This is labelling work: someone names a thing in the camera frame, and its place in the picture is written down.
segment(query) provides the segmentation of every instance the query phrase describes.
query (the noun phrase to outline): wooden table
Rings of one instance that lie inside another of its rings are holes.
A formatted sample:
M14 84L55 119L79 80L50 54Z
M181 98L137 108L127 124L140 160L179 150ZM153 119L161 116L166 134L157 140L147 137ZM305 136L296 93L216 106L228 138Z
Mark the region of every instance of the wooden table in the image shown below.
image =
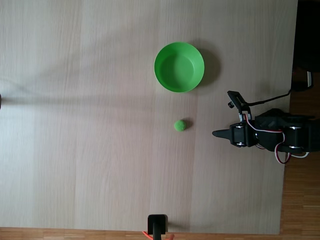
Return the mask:
M276 234L284 168L213 130L291 84L296 0L0 1L0 226ZM173 93L153 64L168 43L203 55ZM288 110L289 98L256 106ZM176 132L176 120L192 126Z

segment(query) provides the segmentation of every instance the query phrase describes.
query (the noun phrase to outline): red wire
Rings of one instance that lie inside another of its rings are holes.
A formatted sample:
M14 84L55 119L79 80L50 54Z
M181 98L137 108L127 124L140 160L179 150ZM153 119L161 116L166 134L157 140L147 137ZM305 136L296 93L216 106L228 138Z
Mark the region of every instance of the red wire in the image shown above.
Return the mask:
M253 128L254 130L256 130L256 131L267 132L267 133L282 133L282 134L283 134L283 141L282 141L281 143L278 143L278 144L275 146L275 148L274 148L275 158L276 158L276 160L278 161L278 163L280 163L280 164L286 164L286 163L290 160L290 158L291 158L291 153L288 153L287 158L286 158L285 161L281 161L280 158L279 158L279 155L278 155L278 147L279 147L282 143L284 143L285 140L286 140L286 136L285 136L285 134L283 133L282 130L262 130L262 129L256 129L256 128L255 128L254 126L252 126L251 123L249 122L249 119L248 119L247 114L244 114L244 119L245 119L245 121L248 123L248 125L249 125L251 128Z
M145 231L142 232L148 239L150 240L154 240L154 238L152 236L150 236L148 233L146 233ZM171 234L169 238L166 238L165 240L173 240L175 237L175 235Z

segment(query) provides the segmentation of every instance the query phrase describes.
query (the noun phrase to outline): wooden floor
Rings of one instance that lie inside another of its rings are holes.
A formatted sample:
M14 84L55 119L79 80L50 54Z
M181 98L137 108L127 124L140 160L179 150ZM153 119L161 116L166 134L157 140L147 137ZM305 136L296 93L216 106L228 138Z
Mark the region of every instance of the wooden floor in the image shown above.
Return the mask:
M290 112L320 118L320 74L314 88L293 92ZM285 166L280 235L176 233L175 240L320 240L320 152L292 158ZM72 229L0 228L0 240L146 239L141 232Z

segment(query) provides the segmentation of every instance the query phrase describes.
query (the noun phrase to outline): black bracket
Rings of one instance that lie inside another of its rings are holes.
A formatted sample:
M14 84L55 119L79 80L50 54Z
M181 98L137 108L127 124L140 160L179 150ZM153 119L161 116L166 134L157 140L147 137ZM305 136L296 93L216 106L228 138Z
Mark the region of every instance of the black bracket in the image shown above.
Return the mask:
M151 214L148 216L148 234L153 240L161 240L161 234L168 231L168 217L165 214Z

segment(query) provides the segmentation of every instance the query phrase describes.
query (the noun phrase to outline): black device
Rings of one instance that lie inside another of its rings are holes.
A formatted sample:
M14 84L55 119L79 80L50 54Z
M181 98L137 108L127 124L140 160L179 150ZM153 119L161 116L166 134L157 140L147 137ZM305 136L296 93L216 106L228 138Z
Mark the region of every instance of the black device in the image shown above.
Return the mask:
M148 234L153 240L161 240L161 234L168 231L168 217L165 214L151 214L148 216Z
M273 108L252 120L251 106L288 96L290 91L278 97L253 103L246 102L237 91L228 91L227 94L231 99L228 106L238 109L240 122L230 125L229 129L213 131L214 136L228 139L232 145L239 148L260 145L274 152L276 145L284 140L283 134L258 130L281 130L285 135L285 140L279 145L279 152L300 154L320 151L320 119L314 119L313 116L292 115ZM248 124L246 118L257 130Z

